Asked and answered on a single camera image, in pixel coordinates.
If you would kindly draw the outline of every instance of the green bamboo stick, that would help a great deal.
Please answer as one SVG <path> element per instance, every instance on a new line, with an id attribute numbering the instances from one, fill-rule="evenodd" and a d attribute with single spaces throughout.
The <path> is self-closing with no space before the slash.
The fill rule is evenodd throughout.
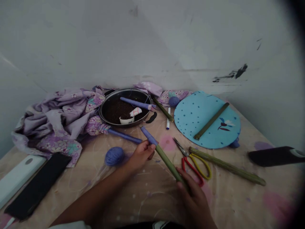
<path id="1" fill-rule="evenodd" d="M 238 175 L 238 176 L 240 176 L 244 179 L 247 179 L 248 181 L 251 181 L 253 183 L 256 183 L 256 184 L 259 184 L 259 185 L 262 185 L 262 186 L 266 186 L 266 181 L 264 179 L 260 178 L 259 176 L 253 174 L 253 173 L 249 173 L 245 170 L 239 169 L 239 168 L 235 167 L 234 165 L 231 165 L 231 164 L 229 164 L 227 162 L 224 162 L 224 161 L 222 161 L 218 158 L 215 158 L 215 157 L 210 156 L 206 153 L 203 153 L 203 152 L 201 152 L 201 151 L 199 151 L 199 150 L 197 150 L 193 147 L 189 148 L 189 152 L 201 157 L 202 159 L 210 161 L 213 164 L 216 164 L 216 165 L 228 170 L 231 173 L 234 173 L 234 174 L 236 174 L 236 175 Z"/>
<path id="2" fill-rule="evenodd" d="M 194 139 L 199 140 L 200 137 L 208 130 L 208 128 L 215 122 L 215 120 L 222 114 L 222 112 L 229 106 L 229 103 L 225 103 L 219 111 L 205 124 L 205 126 L 194 136 Z"/>
<path id="3" fill-rule="evenodd" d="M 160 110 L 163 112 L 163 114 L 168 118 L 169 121 L 173 122 L 174 118 L 169 114 L 164 107 L 156 100 L 154 96 L 152 96 L 152 100 L 155 102 L 155 104 L 160 108 Z"/>
<path id="4" fill-rule="evenodd" d="M 156 145 L 156 151 L 159 154 L 159 156 L 161 157 L 161 159 L 163 160 L 163 162 L 165 163 L 165 165 L 168 167 L 168 169 L 170 170 L 170 172 L 172 173 L 172 175 L 176 178 L 177 181 L 180 181 L 184 187 L 186 188 L 186 190 L 189 192 L 189 187 L 187 185 L 187 183 L 184 181 L 184 179 L 182 178 L 182 176 L 178 173 L 178 171 L 176 170 L 176 167 L 172 164 L 172 162 L 168 159 L 168 157 L 166 156 L 166 154 L 164 153 L 163 149 L 159 146 Z"/>

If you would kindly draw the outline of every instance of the marker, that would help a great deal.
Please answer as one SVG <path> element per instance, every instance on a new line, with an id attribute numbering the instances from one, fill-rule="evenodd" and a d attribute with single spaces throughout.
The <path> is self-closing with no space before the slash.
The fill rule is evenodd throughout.
<path id="1" fill-rule="evenodd" d="M 171 108 L 170 107 L 167 109 L 167 112 L 169 114 L 171 114 Z M 167 119 L 167 121 L 166 121 L 166 129 L 169 129 L 169 123 L 170 123 L 170 121 L 169 121 L 169 119 Z"/>

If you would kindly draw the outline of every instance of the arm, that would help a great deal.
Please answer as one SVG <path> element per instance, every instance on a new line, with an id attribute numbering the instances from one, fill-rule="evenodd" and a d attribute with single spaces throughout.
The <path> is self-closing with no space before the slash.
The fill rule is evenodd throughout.
<path id="1" fill-rule="evenodd" d="M 140 143 L 125 165 L 116 169 L 111 175 L 72 203 L 51 226 L 81 220 L 86 225 L 92 226 L 96 215 L 104 210 L 122 186 L 144 166 L 145 162 L 152 159 L 155 148 L 155 145 L 149 145 L 148 140 Z"/>

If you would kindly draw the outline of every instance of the black case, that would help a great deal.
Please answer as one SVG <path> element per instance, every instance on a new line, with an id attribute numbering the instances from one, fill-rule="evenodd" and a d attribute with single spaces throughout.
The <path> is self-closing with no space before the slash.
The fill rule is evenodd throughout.
<path id="1" fill-rule="evenodd" d="M 71 161 L 71 157 L 54 154 L 29 182 L 4 213 L 19 219 L 29 218 Z"/>

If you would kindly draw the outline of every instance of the white cup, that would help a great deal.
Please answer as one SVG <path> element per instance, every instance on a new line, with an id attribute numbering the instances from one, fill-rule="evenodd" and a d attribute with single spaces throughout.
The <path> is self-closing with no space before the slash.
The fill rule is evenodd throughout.
<path id="1" fill-rule="evenodd" d="M 131 119 L 121 119 L 121 117 L 120 117 L 120 122 L 123 125 L 133 123 L 134 122 L 134 117 L 132 117 Z"/>

